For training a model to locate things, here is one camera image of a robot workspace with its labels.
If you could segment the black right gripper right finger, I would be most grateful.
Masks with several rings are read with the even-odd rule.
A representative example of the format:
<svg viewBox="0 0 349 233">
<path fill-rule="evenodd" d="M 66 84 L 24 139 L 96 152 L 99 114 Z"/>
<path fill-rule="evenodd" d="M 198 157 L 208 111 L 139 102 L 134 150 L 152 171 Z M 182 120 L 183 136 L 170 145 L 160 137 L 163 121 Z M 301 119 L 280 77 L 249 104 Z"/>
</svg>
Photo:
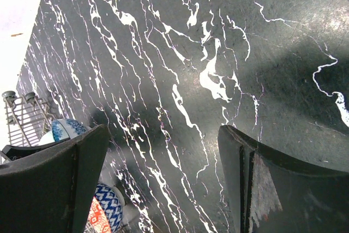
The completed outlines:
<svg viewBox="0 0 349 233">
<path fill-rule="evenodd" d="M 348 173 L 218 131 L 234 232 L 348 232 Z"/>
</svg>

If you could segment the red geometric patterned bowl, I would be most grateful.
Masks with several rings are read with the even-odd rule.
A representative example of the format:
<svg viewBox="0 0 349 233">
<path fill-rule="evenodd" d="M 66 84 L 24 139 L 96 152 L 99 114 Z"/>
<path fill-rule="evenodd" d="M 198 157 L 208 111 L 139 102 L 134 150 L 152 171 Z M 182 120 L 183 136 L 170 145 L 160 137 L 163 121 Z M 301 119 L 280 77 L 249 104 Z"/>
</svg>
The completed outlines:
<svg viewBox="0 0 349 233">
<path fill-rule="evenodd" d="M 98 183 L 83 232 L 117 232 L 122 227 L 125 199 L 116 187 Z"/>
</svg>

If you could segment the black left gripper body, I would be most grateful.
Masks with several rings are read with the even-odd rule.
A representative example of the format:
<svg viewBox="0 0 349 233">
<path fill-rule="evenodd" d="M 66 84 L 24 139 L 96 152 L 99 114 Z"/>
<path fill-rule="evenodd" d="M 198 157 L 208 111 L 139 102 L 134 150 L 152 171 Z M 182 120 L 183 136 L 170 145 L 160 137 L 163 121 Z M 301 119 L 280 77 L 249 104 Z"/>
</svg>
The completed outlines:
<svg viewBox="0 0 349 233">
<path fill-rule="evenodd" d="M 30 156 L 31 154 L 40 152 L 42 150 L 45 150 L 47 148 L 50 148 L 52 146 L 58 145 L 66 141 L 68 141 L 68 139 L 63 139 L 58 142 L 52 142 L 45 145 L 29 146 L 29 147 L 6 145 L 1 150 L 1 157 L 5 159 L 5 161 L 15 161 L 17 159 Z"/>
</svg>

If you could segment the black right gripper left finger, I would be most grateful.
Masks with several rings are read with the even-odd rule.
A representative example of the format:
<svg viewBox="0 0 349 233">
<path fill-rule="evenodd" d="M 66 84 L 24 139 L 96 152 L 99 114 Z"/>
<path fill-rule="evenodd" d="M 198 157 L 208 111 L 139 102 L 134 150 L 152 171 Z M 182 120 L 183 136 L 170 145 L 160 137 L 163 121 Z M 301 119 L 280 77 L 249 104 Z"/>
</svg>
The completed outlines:
<svg viewBox="0 0 349 233">
<path fill-rule="evenodd" d="M 1 232 L 83 232 L 109 144 L 99 125 L 1 165 Z"/>
</svg>

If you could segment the blue patterned bowl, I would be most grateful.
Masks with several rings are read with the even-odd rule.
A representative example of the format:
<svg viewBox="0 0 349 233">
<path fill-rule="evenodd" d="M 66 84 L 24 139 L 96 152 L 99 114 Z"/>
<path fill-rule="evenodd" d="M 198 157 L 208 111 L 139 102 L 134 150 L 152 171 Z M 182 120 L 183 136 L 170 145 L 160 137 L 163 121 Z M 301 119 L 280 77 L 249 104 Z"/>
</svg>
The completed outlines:
<svg viewBox="0 0 349 233">
<path fill-rule="evenodd" d="M 91 127 L 84 126 L 77 120 L 59 119 L 52 121 L 51 130 L 47 132 L 39 141 L 39 146 L 59 142 L 65 139 L 73 139 L 87 131 Z"/>
</svg>

